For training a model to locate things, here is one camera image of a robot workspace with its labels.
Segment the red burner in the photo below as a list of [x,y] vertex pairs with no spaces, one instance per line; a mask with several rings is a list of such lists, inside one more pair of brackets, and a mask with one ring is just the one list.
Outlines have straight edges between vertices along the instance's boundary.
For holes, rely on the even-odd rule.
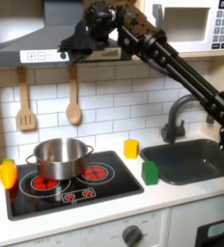
[[52,189],[56,187],[57,184],[58,184],[58,180],[47,180],[42,176],[36,177],[32,181],[32,185],[36,189],[41,189],[41,190]]
[[84,197],[91,197],[91,196],[93,195],[93,192],[92,192],[90,189],[88,189],[88,190],[85,190],[85,191],[82,193],[82,195],[83,195]]
[[67,195],[67,198],[68,198],[69,200],[72,200],[72,199],[74,198],[74,195],[73,195],[73,194],[68,194],[68,195]]
[[86,169],[83,175],[89,180],[100,180],[107,176],[107,171],[100,166],[92,166]]

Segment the pot handle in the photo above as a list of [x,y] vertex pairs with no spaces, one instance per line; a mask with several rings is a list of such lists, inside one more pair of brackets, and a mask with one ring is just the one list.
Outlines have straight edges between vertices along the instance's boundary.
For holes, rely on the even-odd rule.
[[28,159],[29,158],[31,158],[31,157],[33,157],[34,155],[33,154],[31,154],[29,157],[27,157],[26,159],[25,159],[25,161],[26,161],[26,163],[28,164],[28,165],[35,165],[36,163],[31,163],[30,161],[28,161]]
[[87,152],[86,153],[86,156],[90,155],[93,151],[94,151],[94,148],[90,145],[87,145],[88,148],[92,149],[91,151]]

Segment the microwave keypad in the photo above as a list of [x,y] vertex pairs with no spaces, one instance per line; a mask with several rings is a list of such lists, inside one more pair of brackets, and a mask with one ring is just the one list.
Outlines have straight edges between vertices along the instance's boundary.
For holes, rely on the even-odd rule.
[[224,11],[219,10],[216,14],[212,42],[211,49],[224,49]]

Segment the faucet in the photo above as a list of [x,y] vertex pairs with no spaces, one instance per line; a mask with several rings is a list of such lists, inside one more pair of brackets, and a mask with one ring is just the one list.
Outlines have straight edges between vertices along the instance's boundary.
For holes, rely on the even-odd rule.
[[185,135],[184,121],[181,125],[176,126],[176,120],[181,106],[189,101],[197,101],[197,98],[193,95],[182,96],[171,107],[168,123],[161,129],[162,140],[165,143],[174,144],[176,137]]

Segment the white countertop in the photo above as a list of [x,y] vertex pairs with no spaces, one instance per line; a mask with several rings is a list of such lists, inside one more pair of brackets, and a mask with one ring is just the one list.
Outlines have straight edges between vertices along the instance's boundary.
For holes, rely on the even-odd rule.
[[[195,133],[195,135],[189,136],[185,140],[201,138],[208,137],[202,133]],[[157,139],[153,146],[161,144],[163,142]],[[97,148],[95,152],[106,150],[114,150],[122,158],[129,170],[144,187],[144,193],[25,220],[10,221],[7,216],[5,190],[0,182],[0,246],[224,194],[224,178],[184,186],[175,186],[160,180],[158,185],[146,186],[141,179],[143,160],[140,157],[136,160],[127,160],[123,155],[123,150],[117,151],[108,148]]]

